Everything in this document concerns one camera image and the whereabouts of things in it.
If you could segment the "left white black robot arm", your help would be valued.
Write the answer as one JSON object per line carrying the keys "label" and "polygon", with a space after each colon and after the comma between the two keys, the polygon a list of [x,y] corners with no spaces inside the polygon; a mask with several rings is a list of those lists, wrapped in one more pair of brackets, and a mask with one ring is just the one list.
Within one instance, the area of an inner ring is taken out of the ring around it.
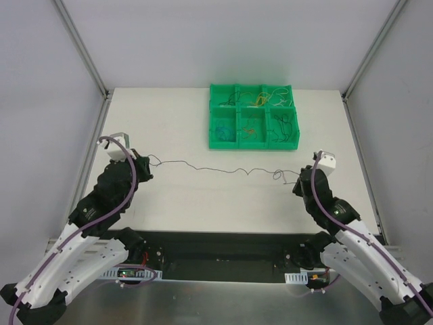
{"label": "left white black robot arm", "polygon": [[100,252],[79,259],[130,207],[138,185],[152,177],[149,158],[136,151],[123,161],[110,161],[37,267],[1,289],[1,297],[12,307],[9,324],[55,324],[67,306],[109,269],[126,269],[124,287],[132,286],[132,272],[148,270],[145,241],[129,227],[118,231]]}

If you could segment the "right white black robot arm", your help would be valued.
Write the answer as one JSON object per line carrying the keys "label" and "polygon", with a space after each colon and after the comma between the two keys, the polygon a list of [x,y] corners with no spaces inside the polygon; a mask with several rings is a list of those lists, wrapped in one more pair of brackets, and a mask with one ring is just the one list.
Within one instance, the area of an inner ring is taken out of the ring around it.
{"label": "right white black robot arm", "polygon": [[292,191],[322,229],[295,250],[293,264],[334,270],[369,300],[383,324],[427,324],[432,319],[432,284],[424,284],[384,248],[360,214],[332,194],[321,169],[301,169]]}

